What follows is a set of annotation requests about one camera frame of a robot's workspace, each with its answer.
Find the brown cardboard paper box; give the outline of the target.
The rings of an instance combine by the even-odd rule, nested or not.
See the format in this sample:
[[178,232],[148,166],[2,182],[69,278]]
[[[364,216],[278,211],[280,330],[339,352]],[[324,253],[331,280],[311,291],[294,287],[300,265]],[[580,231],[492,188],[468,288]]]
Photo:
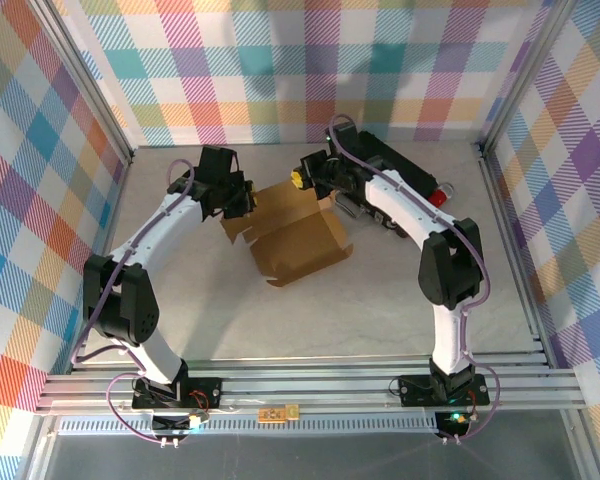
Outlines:
[[312,189],[301,191],[288,180],[258,191],[255,200],[251,213],[221,225],[232,242],[242,237],[248,244],[270,285],[284,287],[352,255],[330,197],[319,200]]

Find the black left controller box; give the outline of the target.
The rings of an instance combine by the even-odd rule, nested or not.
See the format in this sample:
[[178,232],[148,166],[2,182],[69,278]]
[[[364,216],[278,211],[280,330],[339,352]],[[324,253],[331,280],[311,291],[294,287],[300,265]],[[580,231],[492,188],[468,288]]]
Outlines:
[[153,415],[152,431],[158,434],[188,435],[203,423],[203,418],[195,414]]

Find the black controller box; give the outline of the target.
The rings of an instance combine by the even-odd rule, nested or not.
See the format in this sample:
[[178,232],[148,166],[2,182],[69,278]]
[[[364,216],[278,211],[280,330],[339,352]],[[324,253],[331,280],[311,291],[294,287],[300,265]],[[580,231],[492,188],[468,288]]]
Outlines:
[[158,434],[188,435],[203,423],[203,418],[195,414],[153,415],[152,431]]
[[437,435],[441,438],[464,436],[471,424],[470,417],[464,412],[436,412]]

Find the black right controller box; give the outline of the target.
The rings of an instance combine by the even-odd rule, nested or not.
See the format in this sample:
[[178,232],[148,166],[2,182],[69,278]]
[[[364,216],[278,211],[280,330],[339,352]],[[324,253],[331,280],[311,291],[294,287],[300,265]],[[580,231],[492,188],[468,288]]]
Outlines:
[[464,412],[436,412],[437,435],[441,438],[464,436],[471,424],[470,417]]

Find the black case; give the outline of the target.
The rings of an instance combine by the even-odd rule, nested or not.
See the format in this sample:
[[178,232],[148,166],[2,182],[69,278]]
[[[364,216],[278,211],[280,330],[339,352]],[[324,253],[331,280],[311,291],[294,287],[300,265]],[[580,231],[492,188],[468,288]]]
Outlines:
[[[357,140],[353,144],[348,144],[348,140],[344,139],[340,139],[340,142],[350,153],[364,161],[370,160],[374,156],[380,156],[384,163],[389,164],[389,169],[396,170],[400,177],[421,196],[428,200],[434,199],[434,194],[439,187],[435,177],[382,142],[372,133],[367,131],[359,132]],[[393,231],[400,238],[408,237],[407,233],[393,222],[390,217],[371,206],[368,202],[357,198],[354,194],[337,193],[335,195],[335,204],[352,218],[359,218],[363,213],[368,214],[384,228]]]

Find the aluminium side rail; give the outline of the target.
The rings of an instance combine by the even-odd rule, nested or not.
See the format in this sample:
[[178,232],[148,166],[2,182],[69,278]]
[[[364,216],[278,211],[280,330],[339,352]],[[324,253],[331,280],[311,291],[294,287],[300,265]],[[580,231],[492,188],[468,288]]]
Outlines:
[[[96,243],[93,247],[94,253],[96,254],[104,255],[112,250],[112,243],[121,208],[121,202],[126,188],[127,179],[129,177],[129,170],[134,163],[134,155],[135,153],[132,152],[131,157],[128,159],[128,162],[121,171],[119,183],[117,184],[116,195],[113,198],[104,231],[96,236]],[[85,321],[82,318],[79,318],[74,326],[74,331],[71,337],[71,350],[68,354],[67,360],[68,368],[72,366],[72,355],[77,353],[84,344],[84,340],[81,340],[80,338],[81,332],[84,329],[84,325]]]
[[556,357],[546,335],[544,325],[540,319],[538,306],[532,294],[530,283],[525,276],[521,254],[517,246],[514,231],[508,221],[505,203],[496,184],[489,157],[483,152],[480,145],[476,146],[476,154],[492,210],[496,217],[496,223],[504,246],[509,269],[513,276],[513,281],[519,300],[522,304],[522,310],[527,324],[532,336],[537,338],[541,343],[542,352],[546,357],[546,364],[550,368],[556,368]]

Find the aluminium corner post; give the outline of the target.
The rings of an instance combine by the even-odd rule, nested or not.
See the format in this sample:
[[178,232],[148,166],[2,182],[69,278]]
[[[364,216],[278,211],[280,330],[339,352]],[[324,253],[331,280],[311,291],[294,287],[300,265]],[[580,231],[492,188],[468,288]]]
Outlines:
[[63,65],[74,80],[78,90],[96,120],[100,123],[105,136],[116,153],[126,165],[133,163],[134,151],[122,128],[100,91],[97,83],[84,61],[69,30],[58,13],[52,0],[26,0],[34,15],[50,37],[50,41],[61,58]]
[[496,144],[512,121],[522,97],[536,78],[578,0],[529,0],[498,68],[494,98],[489,102],[476,137],[483,155]]

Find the long aluminium frame rail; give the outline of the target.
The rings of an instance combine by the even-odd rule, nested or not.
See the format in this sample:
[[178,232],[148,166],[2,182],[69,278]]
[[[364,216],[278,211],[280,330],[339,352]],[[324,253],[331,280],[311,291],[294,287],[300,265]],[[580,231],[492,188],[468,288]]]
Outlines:
[[[542,351],[484,354],[481,357],[493,403],[504,410],[564,410],[585,406],[575,373],[550,368]],[[37,413],[94,415],[107,400],[131,406],[128,380],[114,376],[128,362],[90,363],[68,375],[51,375]],[[297,357],[192,361],[190,373],[222,380],[220,412],[256,413],[260,408],[297,404],[303,413],[397,412],[397,377],[429,371],[423,355]]]

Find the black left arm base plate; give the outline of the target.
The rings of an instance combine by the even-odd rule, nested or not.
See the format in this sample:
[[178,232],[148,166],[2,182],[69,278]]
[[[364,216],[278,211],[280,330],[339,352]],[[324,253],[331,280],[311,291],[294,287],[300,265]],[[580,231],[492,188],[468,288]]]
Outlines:
[[132,408],[208,411],[219,407],[221,386],[218,377],[188,377],[168,385],[140,378],[132,382]]

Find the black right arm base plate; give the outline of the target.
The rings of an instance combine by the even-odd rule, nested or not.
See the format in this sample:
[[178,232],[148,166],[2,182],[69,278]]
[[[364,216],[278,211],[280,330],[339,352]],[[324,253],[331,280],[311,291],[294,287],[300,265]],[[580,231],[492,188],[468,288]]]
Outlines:
[[466,407],[491,403],[482,374],[475,374],[466,386],[452,390],[445,398],[431,384],[430,375],[402,375],[398,377],[398,395],[403,407]]

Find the aluminium frame strut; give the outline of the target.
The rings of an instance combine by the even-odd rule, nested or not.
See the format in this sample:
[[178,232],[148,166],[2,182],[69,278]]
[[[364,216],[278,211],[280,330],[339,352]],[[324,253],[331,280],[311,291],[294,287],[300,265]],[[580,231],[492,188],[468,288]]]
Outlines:
[[15,480],[44,480],[57,437],[57,417],[35,416]]
[[581,480],[600,480],[600,447],[584,410],[561,410],[569,445]]

